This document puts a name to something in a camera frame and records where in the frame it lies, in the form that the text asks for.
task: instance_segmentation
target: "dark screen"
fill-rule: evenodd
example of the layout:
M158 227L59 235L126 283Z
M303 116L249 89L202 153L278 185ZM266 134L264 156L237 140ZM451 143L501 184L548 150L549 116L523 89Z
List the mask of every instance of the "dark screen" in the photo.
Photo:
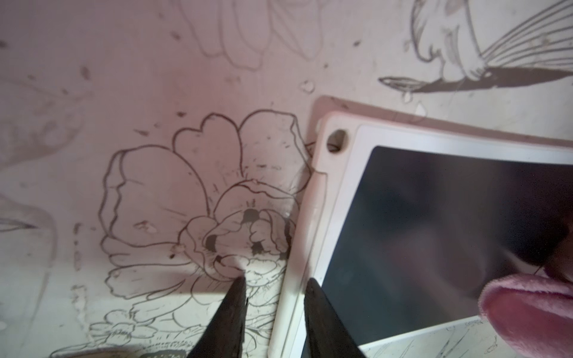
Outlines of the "dark screen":
M543 265L571 214L573 166L376 147L323 289L359 345L474 316L488 281Z

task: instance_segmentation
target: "line drawing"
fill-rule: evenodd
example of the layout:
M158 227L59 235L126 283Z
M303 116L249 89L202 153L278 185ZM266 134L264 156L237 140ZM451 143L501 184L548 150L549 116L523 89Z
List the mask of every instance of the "line drawing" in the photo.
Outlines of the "line drawing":
M4 111L0 116L0 170L53 154L80 133L80 104L91 96L67 96L23 81L0 77Z
M369 358L385 356L416 358L432 356L435 358L488 357L494 349L500 349L496 356L514 353L505 342L498 342L497 333L488 324L477 320L460 323L435 332L381 343L364 350Z
M272 37L307 61L323 45L320 13L329 0L179 0L178 9L206 57L255 71Z
M113 154L99 209L100 246L115 266L105 283L112 295L134 303L92 324L94 343L50 357L118 347L140 347L138 357L152 357L156 343L183 339L186 348L177 354L188 353L243 273L244 353L265 355L309 160L297 117L270 109L252 112L240 125L211 113L199 128L177 130L170 146Z
M0 291L2 318L17 322L0 335L0 347L6 356L18 356L26 343L56 259L56 245L56 226L49 213L0 193L0 253L7 253L0 259L0 286L10 287ZM37 268L43 274L32 278L15 267ZM22 280L26 285L14 285ZM21 297L29 297L32 304Z
M0 116L0 170L43 158L69 145L81 131L79 104L91 94L67 96L26 81L0 76L3 112ZM0 337L6 356L19 356L40 309L57 254L57 232L45 210L0 193L0 292L3 318L18 322ZM36 267L41 273L22 278L14 267ZM26 280L27 285L14 286ZM29 297L31 304L21 297Z
M561 0L480 49L468 0L415 0L411 40L420 61L441 63L433 82L378 81L403 93L520 87L573 76L573 0Z

